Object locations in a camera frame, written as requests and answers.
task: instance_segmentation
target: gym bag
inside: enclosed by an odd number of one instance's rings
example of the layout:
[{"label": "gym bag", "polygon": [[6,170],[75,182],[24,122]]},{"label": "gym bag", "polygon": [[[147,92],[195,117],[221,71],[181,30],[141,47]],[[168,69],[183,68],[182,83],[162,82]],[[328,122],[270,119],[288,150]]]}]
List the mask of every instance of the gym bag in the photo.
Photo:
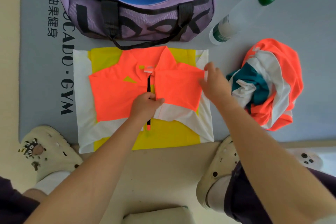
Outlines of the gym bag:
[{"label": "gym bag", "polygon": [[[122,50],[169,41],[190,41],[210,23],[216,0],[61,0],[72,23],[85,36],[110,39]],[[121,46],[116,40],[148,41]]]}]

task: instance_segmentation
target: teal fabric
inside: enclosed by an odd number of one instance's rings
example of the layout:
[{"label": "teal fabric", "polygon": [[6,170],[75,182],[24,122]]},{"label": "teal fabric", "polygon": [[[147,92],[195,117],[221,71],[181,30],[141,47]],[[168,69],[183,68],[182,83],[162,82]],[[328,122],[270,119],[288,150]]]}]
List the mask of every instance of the teal fabric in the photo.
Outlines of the teal fabric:
[{"label": "teal fabric", "polygon": [[[230,80],[235,72],[228,74],[226,76],[227,80]],[[243,67],[238,71],[238,73],[234,75],[232,91],[240,88],[237,80],[242,80],[247,83],[253,83],[256,87],[251,101],[246,105],[248,108],[251,106],[251,104],[261,105],[267,100],[270,93],[267,83],[262,75],[258,74],[257,71],[250,64],[245,63]]]}]

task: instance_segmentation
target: bottle label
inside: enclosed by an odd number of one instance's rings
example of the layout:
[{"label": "bottle label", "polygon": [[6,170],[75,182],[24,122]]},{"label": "bottle label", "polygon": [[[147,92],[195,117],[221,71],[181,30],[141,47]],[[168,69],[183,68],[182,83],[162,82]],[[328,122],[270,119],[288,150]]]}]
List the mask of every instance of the bottle label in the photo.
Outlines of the bottle label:
[{"label": "bottle label", "polygon": [[[228,22],[228,16],[226,16],[224,19],[223,19],[223,24],[227,23]],[[216,26],[213,28],[212,30],[212,35],[213,37],[218,41],[218,42],[221,42],[221,43],[224,43],[226,42],[227,40],[229,40],[231,37],[225,37],[223,36],[219,30],[218,30],[218,26],[221,22],[218,22],[216,24]]]}]

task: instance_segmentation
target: forearm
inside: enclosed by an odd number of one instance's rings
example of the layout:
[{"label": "forearm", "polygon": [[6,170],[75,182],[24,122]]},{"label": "forearm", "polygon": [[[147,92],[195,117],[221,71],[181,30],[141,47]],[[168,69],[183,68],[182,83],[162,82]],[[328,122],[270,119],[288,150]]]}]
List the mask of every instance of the forearm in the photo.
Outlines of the forearm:
[{"label": "forearm", "polygon": [[274,223],[309,223],[336,214],[336,200],[329,191],[232,97],[216,107],[247,177]]},{"label": "forearm", "polygon": [[65,179],[26,223],[99,223],[143,124],[129,118]]}]

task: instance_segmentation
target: hand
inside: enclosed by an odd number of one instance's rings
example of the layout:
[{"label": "hand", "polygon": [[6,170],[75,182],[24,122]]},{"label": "hand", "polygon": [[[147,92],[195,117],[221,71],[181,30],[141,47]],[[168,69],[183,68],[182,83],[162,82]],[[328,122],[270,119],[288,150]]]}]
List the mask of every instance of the hand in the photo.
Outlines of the hand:
[{"label": "hand", "polygon": [[164,98],[158,100],[155,99],[155,94],[151,92],[139,95],[133,101],[130,118],[135,118],[139,122],[145,124],[153,117],[156,109],[165,102]]},{"label": "hand", "polygon": [[215,68],[213,62],[209,62],[204,67],[208,71],[208,79],[199,80],[199,84],[203,89],[205,96],[215,105],[223,99],[232,98],[231,85],[223,76],[218,67]]}]

